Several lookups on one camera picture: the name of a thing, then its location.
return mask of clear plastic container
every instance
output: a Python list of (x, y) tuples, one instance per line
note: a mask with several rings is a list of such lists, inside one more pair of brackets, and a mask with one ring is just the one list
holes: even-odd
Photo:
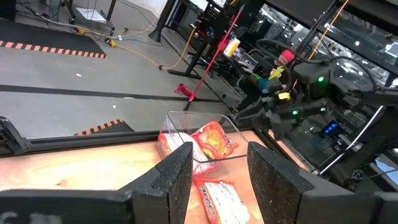
[[(248, 208), (249, 220), (247, 223), (263, 223), (249, 177), (246, 157), (248, 141), (228, 117), (221, 114), (168, 112), (163, 130), (161, 130), (159, 134), (159, 139), (161, 136), (164, 137), (166, 135), (168, 147), (172, 148), (172, 150), (165, 150), (164, 141), (159, 140), (157, 147), (160, 155), (162, 157), (168, 156), (184, 142), (192, 141), (193, 139), (190, 138), (190, 135), (211, 121), (217, 121), (224, 129), (226, 137), (232, 139), (239, 145), (224, 159), (210, 159), (206, 156), (199, 156), (195, 153), (196, 143), (193, 141), (194, 179), (208, 180), (210, 182), (223, 181), (227, 184), (231, 183), (242, 203)], [(200, 198), (200, 192), (195, 184), (195, 180), (192, 184), (188, 212), (190, 212), (191, 207), (195, 207), (195, 213), (197, 214), (197, 218), (200, 219), (200, 222), (198, 222), (199, 220), (185, 220), (185, 223), (206, 223), (208, 222), (208, 217), (205, 212), (204, 201)]]

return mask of snack package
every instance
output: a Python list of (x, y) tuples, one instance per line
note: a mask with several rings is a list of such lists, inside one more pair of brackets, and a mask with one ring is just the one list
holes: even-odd
[(246, 224), (249, 221), (249, 210), (233, 184), (201, 179), (195, 179), (195, 183), (211, 224)]
[(200, 149), (212, 159), (224, 159), (239, 146), (238, 143), (226, 136), (223, 127), (217, 121), (204, 125), (191, 137), (196, 140)]
[[(198, 143), (188, 134), (186, 133), (173, 133), (173, 134), (164, 134), (161, 133), (158, 137), (158, 145), (162, 151), (162, 157), (170, 155), (174, 150), (180, 147), (185, 142), (192, 142), (193, 144), (193, 157), (200, 162), (208, 161), (205, 153), (200, 149)], [(204, 174), (210, 172), (214, 169), (214, 162), (206, 162), (199, 163), (193, 160), (193, 175)]]

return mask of orange striped tape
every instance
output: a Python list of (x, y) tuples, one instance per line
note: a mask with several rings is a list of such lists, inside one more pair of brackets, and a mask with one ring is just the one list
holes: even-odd
[(65, 54), (65, 55), (77, 55), (77, 56), (93, 57), (93, 58), (103, 58), (103, 59), (108, 58), (106, 54), (84, 52), (79, 50), (58, 49), (55, 47), (43, 47), (39, 45), (20, 44), (14, 42), (5, 42), (1, 40), (0, 40), (0, 47), (11, 48), (11, 49), (33, 50), (39, 52), (50, 52), (50, 53)]
[(76, 135), (76, 136), (83, 136), (83, 135), (94, 134), (94, 133), (96, 133), (96, 132), (98, 132), (98, 131), (101, 131), (101, 130), (103, 130), (103, 129), (105, 129), (105, 128), (108, 128), (108, 127), (110, 127), (110, 126), (112, 126), (112, 125), (119, 124), (119, 123), (124, 123), (124, 121), (121, 120), (121, 119), (116, 119), (116, 120), (114, 120), (114, 121), (110, 121), (110, 122), (101, 124), (101, 125), (99, 125), (99, 126), (97, 126), (97, 127), (87, 129), (86, 131), (79, 132), (79, 133), (77, 133), (77, 134), (75, 134), (75, 135)]

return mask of gray floor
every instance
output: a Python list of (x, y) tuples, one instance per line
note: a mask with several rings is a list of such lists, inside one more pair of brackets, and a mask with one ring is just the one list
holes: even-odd
[[(86, 7), (86, 1), (76, 1)], [(109, 3), (98, 1), (97, 9), (107, 11)], [(148, 27), (153, 21), (152, 13), (131, 3), (118, 1), (114, 9), (112, 22), (116, 33), (124, 27)], [(60, 21), (67, 22), (68, 12), (61, 10)], [(46, 23), (18, 16), (17, 22), (47, 27)], [(67, 27), (57, 29), (69, 30)], [(185, 42), (171, 31), (164, 34), (182, 52)], [(130, 38), (158, 44), (147, 37), (148, 33), (137, 34)], [(70, 90), (105, 91), (111, 93), (134, 93), (142, 95), (178, 96), (174, 93), (177, 85), (183, 83), (194, 89), (198, 80), (193, 80), (158, 70), (147, 60), (122, 49), (111, 48), (105, 43), (99, 46), (109, 59), (86, 58), (59, 55), (28, 50), (0, 48), (0, 80), (3, 85), (61, 88)], [(126, 40), (120, 45), (143, 53), (164, 66), (173, 65), (179, 58), (174, 49), (162, 40), (163, 47)], [(185, 70), (182, 62), (176, 68)], [(206, 81), (217, 94), (230, 93), (230, 89), (217, 78)], [(197, 97), (217, 99), (205, 85)], [(185, 106), (181, 101), (155, 101), (122, 98), (45, 95), (36, 93), (0, 93), (0, 116), (8, 117), (27, 138), (69, 136), (93, 126), (123, 119), (136, 131), (159, 130), (168, 111), (181, 111)], [(226, 113), (227, 107), (221, 103), (193, 103), (190, 111)]]

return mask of wooden table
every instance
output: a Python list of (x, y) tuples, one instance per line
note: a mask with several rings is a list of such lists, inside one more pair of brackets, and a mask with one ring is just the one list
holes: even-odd
[[(244, 131), (248, 141), (261, 142), (252, 132)], [(242, 147), (246, 142), (229, 134)], [(79, 189), (116, 190), (138, 178), (156, 165), (161, 157), (156, 142), (98, 147), (76, 151), (50, 152), (0, 159), (0, 190), (6, 189)], [(246, 157), (220, 164), (207, 179), (232, 181), (241, 200), (251, 212), (249, 223), (263, 223), (249, 178)], [(208, 223), (196, 186), (192, 186), (185, 223)]]

